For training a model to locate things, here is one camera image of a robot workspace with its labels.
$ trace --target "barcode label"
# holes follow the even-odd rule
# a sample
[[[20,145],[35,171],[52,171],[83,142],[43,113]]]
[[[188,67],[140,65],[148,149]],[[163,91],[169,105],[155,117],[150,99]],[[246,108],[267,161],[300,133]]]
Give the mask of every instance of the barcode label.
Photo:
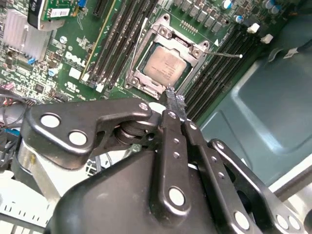
[[[50,18],[68,16],[70,9],[52,9]]]

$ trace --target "motherboard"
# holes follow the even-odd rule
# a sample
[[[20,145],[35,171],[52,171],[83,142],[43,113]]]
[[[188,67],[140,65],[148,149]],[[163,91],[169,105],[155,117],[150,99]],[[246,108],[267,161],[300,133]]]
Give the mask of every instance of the motherboard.
[[[298,0],[8,0],[0,85],[43,103],[184,95],[188,118],[220,102]]]

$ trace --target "cpu socket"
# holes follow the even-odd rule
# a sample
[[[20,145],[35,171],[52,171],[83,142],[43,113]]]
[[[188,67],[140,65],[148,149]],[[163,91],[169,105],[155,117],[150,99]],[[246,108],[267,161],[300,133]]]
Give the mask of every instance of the cpu socket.
[[[125,88],[137,89],[159,99],[171,86],[179,88],[194,77],[205,60],[209,42],[196,44],[170,26],[170,15],[162,15],[146,32],[133,61]]]

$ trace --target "gray metal panel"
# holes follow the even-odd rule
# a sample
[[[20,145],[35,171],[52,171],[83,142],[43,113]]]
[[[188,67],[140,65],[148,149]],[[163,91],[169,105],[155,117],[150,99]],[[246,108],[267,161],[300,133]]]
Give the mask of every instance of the gray metal panel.
[[[312,17],[298,17],[273,48],[312,39]],[[257,61],[201,126],[271,185],[312,152],[312,51]]]

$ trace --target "aluminum heatsink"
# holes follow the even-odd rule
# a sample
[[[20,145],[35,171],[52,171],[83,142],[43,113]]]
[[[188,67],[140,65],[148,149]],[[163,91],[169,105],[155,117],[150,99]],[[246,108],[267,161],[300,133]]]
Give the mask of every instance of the aluminum heatsink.
[[[51,32],[39,31],[27,23],[27,16],[14,9],[8,9],[4,26],[3,42],[24,53],[29,58],[42,61]]]

